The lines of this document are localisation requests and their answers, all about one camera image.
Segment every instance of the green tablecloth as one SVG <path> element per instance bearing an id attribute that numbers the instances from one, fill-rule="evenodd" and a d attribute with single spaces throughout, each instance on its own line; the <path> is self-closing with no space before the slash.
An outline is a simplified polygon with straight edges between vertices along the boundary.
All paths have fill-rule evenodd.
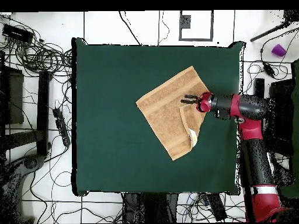
<path id="1" fill-rule="evenodd" d="M 172 161 L 135 102 L 191 65 L 211 92 L 238 93 L 242 46 L 85 45 L 76 39 L 77 190 L 236 194 L 233 120 L 206 114 L 196 146 Z"/>

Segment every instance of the floor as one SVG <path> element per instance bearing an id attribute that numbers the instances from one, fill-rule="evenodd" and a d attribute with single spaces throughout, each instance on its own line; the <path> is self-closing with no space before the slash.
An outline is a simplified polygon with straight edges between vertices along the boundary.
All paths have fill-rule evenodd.
<path id="1" fill-rule="evenodd" d="M 260 49 L 264 42 L 285 32 L 285 30 L 277 31 L 260 40 L 251 43 L 249 40 L 266 30 L 280 24 L 283 16 L 282 10 L 215 10 L 213 23 L 213 41 L 179 41 L 179 15 L 178 10 L 155 10 L 145 12 L 121 12 L 122 18 L 128 23 L 136 39 L 143 45 L 157 46 L 222 46 L 227 47 L 233 41 L 245 41 L 246 48 L 244 51 L 244 88 L 246 89 L 251 81 L 251 77 L 257 75 L 261 70 Z M 208 11 L 183 11 L 183 15 L 192 16 L 192 26 L 189 31 L 183 30 L 182 38 L 196 38 L 206 39 L 209 36 L 210 30 L 210 15 Z M 11 16 L 13 20 L 17 20 L 40 33 L 41 38 L 45 43 L 52 43 L 60 46 L 63 52 L 71 48 L 72 37 L 83 37 L 89 44 L 121 44 L 131 45 L 138 44 L 133 35 L 130 33 L 127 26 L 121 20 L 118 12 L 35 12 L 35 13 L 13 13 Z M 13 26 L 18 23 L 13 20 L 0 18 L 0 26 L 3 23 L 10 23 Z M 287 28 L 290 30 L 296 25 L 291 25 Z M 269 41 L 263 52 L 263 60 L 272 62 L 272 64 L 279 64 L 281 57 L 277 57 L 271 53 L 271 49 L 280 44 L 287 49 L 288 44 L 295 33 L 279 37 Z M 294 39 L 288 49 L 287 55 L 283 58 L 283 65 L 288 68 L 286 75 L 284 69 L 277 70 L 279 73 L 277 78 L 281 79 L 286 76 L 290 78 L 291 69 L 290 63 L 299 57 L 299 52 L 296 49 L 299 44 L 299 39 Z M 16 56 L 9 57 L 11 67 L 20 68 L 24 75 L 27 72 L 16 64 Z M 64 95 L 62 93 L 66 90 L 66 85 L 61 88 L 59 82 L 64 83 L 67 80 L 67 73 L 69 71 L 58 72 L 56 80 L 50 83 L 50 102 L 49 106 L 54 108 L 61 104 Z M 265 78 L 267 88 L 265 96 L 268 94 L 269 85 L 273 79 L 261 72 L 258 77 Z M 37 83 L 38 79 L 34 77 L 26 77 L 24 82 L 24 100 L 23 110 L 27 114 L 31 125 L 36 128 L 36 113 L 37 107 L 32 103 L 32 100 L 37 101 Z M 69 101 L 72 102 L 72 94 L 69 90 L 67 92 Z M 72 105 L 65 103 L 63 106 L 64 117 L 68 122 L 68 128 L 71 129 Z M 24 121 L 23 124 L 14 124 L 7 126 L 6 134 L 24 131 L 30 129 L 29 123 Z M 61 137 L 58 136 L 58 131 L 55 126 L 55 119 L 51 115 L 49 117 L 49 141 L 53 141 L 52 157 L 59 155 L 64 150 Z M 29 144 L 9 150 L 6 154 L 8 160 L 15 160 L 23 156 L 29 149 L 34 153 L 35 144 Z M 40 218 L 39 223 L 53 224 L 54 220 L 51 216 L 51 211 L 55 210 L 55 222 L 57 223 L 97 223 L 103 218 L 112 216 L 113 218 L 121 210 L 122 198 L 120 194 L 105 193 L 105 192 L 90 192 L 85 197 L 76 197 L 72 191 L 70 184 L 70 173 L 72 168 L 72 153 L 70 150 L 46 163 L 40 170 L 36 172 L 36 177 L 33 183 L 33 192 L 43 199 L 40 201 L 30 192 L 30 184 L 33 180 L 33 174 L 25 178 L 22 188 L 22 204 L 23 213 L 26 216 L 34 216 L 37 222 L 38 218 L 47 209 Z M 178 200 L 177 218 L 178 222 L 190 222 L 190 218 L 182 216 L 186 205 L 192 204 L 195 200 L 196 194 L 189 192 L 181 193 Z M 227 219 L 226 221 L 244 221 L 244 203 L 242 193 L 239 196 L 228 196 L 222 194 L 223 201 L 227 214 L 235 218 Z M 210 211 L 205 209 L 197 213 L 197 222 L 215 222 L 215 219 L 210 216 Z"/>

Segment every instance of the towel tag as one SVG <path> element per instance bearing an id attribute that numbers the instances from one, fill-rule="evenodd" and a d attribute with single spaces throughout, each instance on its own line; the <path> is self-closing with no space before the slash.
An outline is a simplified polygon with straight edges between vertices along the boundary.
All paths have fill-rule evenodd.
<path id="1" fill-rule="evenodd" d="M 195 146 L 195 144 L 197 143 L 197 136 L 196 136 L 196 133 L 195 131 L 193 131 L 192 129 L 189 129 L 190 133 L 191 133 L 191 136 L 189 135 L 190 139 L 192 138 L 193 140 L 193 146 L 192 148 Z"/>

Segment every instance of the purple object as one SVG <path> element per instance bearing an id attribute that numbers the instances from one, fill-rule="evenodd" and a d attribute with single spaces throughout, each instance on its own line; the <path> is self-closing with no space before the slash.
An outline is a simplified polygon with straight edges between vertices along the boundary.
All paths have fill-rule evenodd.
<path id="1" fill-rule="evenodd" d="M 273 47 L 272 53 L 277 56 L 283 57 L 286 54 L 286 50 L 280 44 L 278 44 Z"/>

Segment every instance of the brown towel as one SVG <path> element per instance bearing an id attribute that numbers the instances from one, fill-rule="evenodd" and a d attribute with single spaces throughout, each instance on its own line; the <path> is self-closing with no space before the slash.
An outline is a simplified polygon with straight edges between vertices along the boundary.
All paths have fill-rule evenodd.
<path id="1" fill-rule="evenodd" d="M 191 151 L 205 116 L 196 110 L 196 104 L 183 104 L 180 100 L 184 95 L 200 96 L 207 91 L 191 66 L 137 100 L 138 108 L 172 160 Z"/>

